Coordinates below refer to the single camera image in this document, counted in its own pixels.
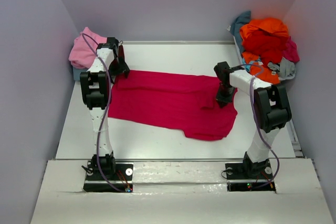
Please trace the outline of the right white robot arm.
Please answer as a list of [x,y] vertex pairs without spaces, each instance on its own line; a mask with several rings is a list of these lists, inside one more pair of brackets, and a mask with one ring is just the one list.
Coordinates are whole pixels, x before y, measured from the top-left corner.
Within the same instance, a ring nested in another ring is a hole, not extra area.
[[233,102],[234,93],[240,90],[250,98],[256,132],[241,163],[226,164],[226,178],[256,179],[270,168],[269,154],[279,131],[292,118],[285,86],[271,84],[248,73],[242,65],[230,67],[219,62],[214,71],[220,80],[216,101],[220,108]]

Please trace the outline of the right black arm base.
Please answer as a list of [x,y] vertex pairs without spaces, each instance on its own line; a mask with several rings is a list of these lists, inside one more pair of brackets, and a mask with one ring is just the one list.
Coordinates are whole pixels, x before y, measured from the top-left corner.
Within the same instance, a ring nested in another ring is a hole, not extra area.
[[247,174],[243,163],[226,163],[221,176],[227,181],[227,190],[229,192],[276,192],[275,183],[270,182],[273,174],[269,161],[264,168],[259,168],[252,174]]

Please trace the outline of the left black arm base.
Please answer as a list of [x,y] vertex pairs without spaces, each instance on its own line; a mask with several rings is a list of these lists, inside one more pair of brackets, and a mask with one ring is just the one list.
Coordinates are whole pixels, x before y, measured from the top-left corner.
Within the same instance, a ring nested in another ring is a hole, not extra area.
[[126,162],[116,163],[116,172],[113,175],[105,175],[107,182],[99,170],[93,170],[91,161],[82,166],[86,171],[83,190],[88,193],[132,193],[134,164]]

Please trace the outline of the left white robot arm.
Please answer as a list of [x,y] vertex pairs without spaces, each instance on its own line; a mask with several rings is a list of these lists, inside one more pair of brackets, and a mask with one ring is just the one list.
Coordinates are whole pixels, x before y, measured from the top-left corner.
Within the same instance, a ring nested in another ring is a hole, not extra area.
[[83,103],[87,106],[93,129],[94,154],[86,167],[87,174],[111,180],[116,174],[116,163],[109,138],[108,109],[112,100],[113,78],[128,77],[123,45],[114,37],[97,43],[91,36],[82,34],[95,59],[91,67],[80,74]]

